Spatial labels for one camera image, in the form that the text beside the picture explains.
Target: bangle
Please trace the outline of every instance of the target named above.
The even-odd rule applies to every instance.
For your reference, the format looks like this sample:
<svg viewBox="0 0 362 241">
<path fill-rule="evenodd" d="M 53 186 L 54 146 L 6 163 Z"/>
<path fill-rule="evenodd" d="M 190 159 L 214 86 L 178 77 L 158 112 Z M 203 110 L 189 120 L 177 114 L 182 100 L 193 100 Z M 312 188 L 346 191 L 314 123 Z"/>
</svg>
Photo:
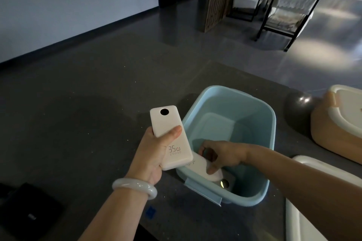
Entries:
<svg viewBox="0 0 362 241">
<path fill-rule="evenodd" d="M 154 185 L 146 181 L 133 178 L 120 178 L 113 182 L 112 189 L 131 188 L 148 194 L 148 200 L 152 200 L 157 196 L 157 189 Z"/>
</svg>

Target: storage bin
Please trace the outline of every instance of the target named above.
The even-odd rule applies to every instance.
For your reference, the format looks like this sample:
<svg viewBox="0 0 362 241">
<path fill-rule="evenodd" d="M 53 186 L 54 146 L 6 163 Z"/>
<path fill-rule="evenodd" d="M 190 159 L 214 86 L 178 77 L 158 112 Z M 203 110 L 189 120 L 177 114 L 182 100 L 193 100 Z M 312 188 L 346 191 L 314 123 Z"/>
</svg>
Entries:
<svg viewBox="0 0 362 241">
<path fill-rule="evenodd" d="M 311 134 L 320 146 L 362 164 L 362 90 L 329 88 L 312 111 Z"/>
<path fill-rule="evenodd" d="M 195 152 L 205 139 L 252 143 L 274 149 L 275 125 L 275 113 L 267 103 L 222 86 L 206 88 L 183 119 L 183 127 Z M 224 169 L 236 177 L 232 192 L 185 166 L 176 171 L 185 180 L 185 185 L 218 205 L 225 202 L 248 207 L 263 200 L 269 180 L 256 168 L 239 165 Z"/>
</svg>

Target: beige storage box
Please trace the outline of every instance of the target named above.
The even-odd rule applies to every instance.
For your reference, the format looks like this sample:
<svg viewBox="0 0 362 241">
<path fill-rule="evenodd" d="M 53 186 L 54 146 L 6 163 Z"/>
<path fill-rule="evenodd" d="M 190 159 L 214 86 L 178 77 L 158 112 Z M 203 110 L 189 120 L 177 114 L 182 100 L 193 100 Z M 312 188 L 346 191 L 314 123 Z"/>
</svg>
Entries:
<svg viewBox="0 0 362 241">
<path fill-rule="evenodd" d="M 362 90 L 329 88 L 311 114 L 311 133 L 320 146 L 362 164 Z"/>
</svg>

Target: white wall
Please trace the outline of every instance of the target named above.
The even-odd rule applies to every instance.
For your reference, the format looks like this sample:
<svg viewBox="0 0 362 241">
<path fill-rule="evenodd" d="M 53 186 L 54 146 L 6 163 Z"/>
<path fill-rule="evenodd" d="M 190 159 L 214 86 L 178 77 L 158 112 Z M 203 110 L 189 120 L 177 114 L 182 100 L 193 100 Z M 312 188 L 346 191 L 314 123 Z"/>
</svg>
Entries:
<svg viewBox="0 0 362 241">
<path fill-rule="evenodd" d="M 158 6 L 158 0 L 0 0 L 0 62 Z"/>
</svg>

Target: blue storage box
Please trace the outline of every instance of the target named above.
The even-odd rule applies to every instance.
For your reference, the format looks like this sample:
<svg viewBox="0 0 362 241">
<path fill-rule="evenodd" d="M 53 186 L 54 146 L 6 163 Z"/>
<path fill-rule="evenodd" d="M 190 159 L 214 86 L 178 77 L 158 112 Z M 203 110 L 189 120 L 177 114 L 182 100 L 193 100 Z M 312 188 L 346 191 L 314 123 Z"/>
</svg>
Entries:
<svg viewBox="0 0 362 241">
<path fill-rule="evenodd" d="M 223 86 L 206 88 L 183 119 L 183 127 L 195 152 L 205 139 L 251 143 L 274 150 L 275 125 L 275 113 L 267 103 Z M 185 166 L 176 171 L 185 180 L 185 185 L 218 205 L 224 202 L 249 207 L 263 200 L 269 180 L 256 168 L 239 165 L 224 169 L 236 177 L 232 192 Z"/>
</svg>

